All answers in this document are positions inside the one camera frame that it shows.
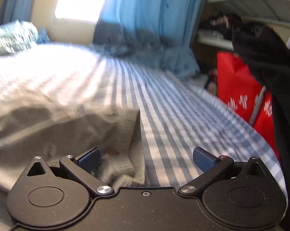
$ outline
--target circular hub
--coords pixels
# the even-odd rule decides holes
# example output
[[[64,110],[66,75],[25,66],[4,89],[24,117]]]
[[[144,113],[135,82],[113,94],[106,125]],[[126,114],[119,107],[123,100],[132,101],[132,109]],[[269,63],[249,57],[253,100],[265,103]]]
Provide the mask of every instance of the circular hub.
[[[29,202],[37,207],[51,207],[62,201],[64,193],[56,187],[40,187],[27,196]]]
[[[264,195],[256,188],[239,187],[229,192],[229,199],[239,207],[254,208],[264,202]]]

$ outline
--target blue curtain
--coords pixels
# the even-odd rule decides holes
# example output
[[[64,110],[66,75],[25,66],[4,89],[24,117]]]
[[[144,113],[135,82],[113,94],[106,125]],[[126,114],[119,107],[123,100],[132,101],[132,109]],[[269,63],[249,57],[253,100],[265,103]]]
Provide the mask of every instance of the blue curtain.
[[[93,44],[117,46],[112,51],[120,54],[124,45],[134,61],[169,69],[180,78],[192,76],[199,68],[189,45],[204,2],[106,0]]]
[[[0,11],[0,24],[14,20],[30,21],[33,0],[3,0]]]

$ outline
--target blue gripper pad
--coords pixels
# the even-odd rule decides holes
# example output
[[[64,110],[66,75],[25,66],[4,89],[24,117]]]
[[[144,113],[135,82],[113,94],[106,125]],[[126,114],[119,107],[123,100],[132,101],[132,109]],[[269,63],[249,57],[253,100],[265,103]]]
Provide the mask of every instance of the blue gripper pad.
[[[99,149],[94,148],[91,151],[87,151],[86,153],[78,156],[76,159],[78,160],[77,165],[86,172],[90,173],[99,165],[101,155]]]
[[[193,151],[193,161],[204,173],[213,168],[220,159],[205,151],[201,147],[196,147]]]

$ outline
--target clothing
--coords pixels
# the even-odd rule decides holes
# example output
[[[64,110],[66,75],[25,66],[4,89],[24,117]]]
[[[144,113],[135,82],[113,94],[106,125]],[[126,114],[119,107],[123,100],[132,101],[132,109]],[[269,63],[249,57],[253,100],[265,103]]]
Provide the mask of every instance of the clothing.
[[[255,79],[272,93],[275,142],[280,154],[290,215],[290,50],[269,27],[249,23],[233,27],[233,48]]]
[[[236,15],[218,14],[199,24],[199,29],[217,31],[221,33],[225,40],[231,41],[233,25],[241,23],[241,18]]]

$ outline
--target bed sheet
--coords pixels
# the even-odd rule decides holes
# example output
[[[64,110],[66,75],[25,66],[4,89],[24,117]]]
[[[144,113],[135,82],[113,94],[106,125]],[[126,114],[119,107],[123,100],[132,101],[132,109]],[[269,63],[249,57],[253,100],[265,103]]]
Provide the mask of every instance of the bed sheet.
[[[94,101],[139,108],[152,187],[178,188],[202,174],[192,157],[200,146],[235,161],[259,156],[286,195],[281,167],[267,142],[192,79],[182,82],[171,73],[105,58],[84,46],[46,44],[0,58],[0,102],[21,87],[63,105]]]

